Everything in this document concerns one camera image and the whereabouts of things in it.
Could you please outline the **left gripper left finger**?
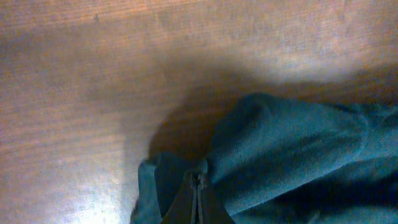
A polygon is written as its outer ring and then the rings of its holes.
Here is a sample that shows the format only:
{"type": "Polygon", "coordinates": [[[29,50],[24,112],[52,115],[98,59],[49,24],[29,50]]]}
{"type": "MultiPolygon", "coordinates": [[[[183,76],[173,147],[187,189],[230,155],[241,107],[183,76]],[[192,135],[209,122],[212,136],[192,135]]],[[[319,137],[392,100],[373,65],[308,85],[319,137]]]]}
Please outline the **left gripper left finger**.
{"type": "Polygon", "coordinates": [[[187,172],[161,224],[196,224],[197,175],[187,172]]]}

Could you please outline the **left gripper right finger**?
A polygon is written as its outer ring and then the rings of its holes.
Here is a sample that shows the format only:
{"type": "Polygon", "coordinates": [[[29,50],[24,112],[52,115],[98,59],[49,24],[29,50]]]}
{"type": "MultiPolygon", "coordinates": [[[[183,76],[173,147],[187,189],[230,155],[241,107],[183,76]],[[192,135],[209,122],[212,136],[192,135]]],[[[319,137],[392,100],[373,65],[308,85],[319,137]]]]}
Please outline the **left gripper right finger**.
{"type": "Polygon", "coordinates": [[[206,174],[198,176],[197,217],[199,224],[234,224],[233,219],[219,202],[206,174]]]}

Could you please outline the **dark green Nike t-shirt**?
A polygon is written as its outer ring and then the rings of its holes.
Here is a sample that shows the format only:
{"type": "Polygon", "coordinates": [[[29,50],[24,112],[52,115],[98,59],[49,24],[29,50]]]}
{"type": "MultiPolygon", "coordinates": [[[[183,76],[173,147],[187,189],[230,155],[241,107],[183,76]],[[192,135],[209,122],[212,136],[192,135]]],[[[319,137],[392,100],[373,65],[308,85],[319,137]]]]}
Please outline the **dark green Nike t-shirt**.
{"type": "Polygon", "coordinates": [[[131,222],[161,223],[187,172],[197,190],[207,175],[235,223],[396,223],[397,106],[257,93],[214,131],[167,123],[138,168],[131,222]]]}

